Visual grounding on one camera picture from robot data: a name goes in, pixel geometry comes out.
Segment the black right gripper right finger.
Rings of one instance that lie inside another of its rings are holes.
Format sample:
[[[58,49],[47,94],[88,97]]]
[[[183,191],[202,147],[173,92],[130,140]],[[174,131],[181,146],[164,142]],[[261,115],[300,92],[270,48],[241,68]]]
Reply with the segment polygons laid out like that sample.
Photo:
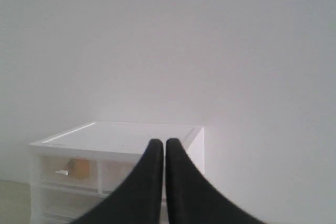
[[[196,168],[177,138],[166,141],[169,223],[263,223],[223,196]]]

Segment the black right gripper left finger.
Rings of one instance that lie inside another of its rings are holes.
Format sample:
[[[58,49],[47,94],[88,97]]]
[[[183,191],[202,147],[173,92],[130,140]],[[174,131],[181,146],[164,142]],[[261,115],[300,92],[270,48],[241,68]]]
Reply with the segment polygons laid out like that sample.
[[[159,223],[163,160],[163,143],[150,140],[127,178],[101,203],[72,223]]]

